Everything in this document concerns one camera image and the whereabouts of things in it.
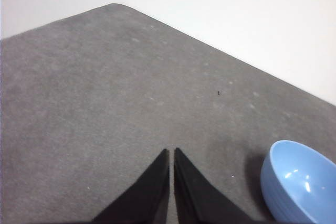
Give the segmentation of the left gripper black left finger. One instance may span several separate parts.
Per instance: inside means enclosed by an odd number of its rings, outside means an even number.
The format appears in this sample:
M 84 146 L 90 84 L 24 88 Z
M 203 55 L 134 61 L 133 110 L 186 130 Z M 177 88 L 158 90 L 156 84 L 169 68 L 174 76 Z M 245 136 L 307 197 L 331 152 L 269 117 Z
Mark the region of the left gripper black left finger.
M 170 195 L 169 151 L 163 149 L 136 182 L 93 223 L 166 223 Z

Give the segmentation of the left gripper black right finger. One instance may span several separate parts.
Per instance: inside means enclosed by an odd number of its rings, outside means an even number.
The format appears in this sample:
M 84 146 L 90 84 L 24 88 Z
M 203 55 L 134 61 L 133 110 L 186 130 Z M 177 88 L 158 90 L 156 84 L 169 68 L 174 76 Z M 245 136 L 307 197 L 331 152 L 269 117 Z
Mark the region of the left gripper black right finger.
M 257 223 L 217 190 L 180 148 L 174 150 L 179 223 Z

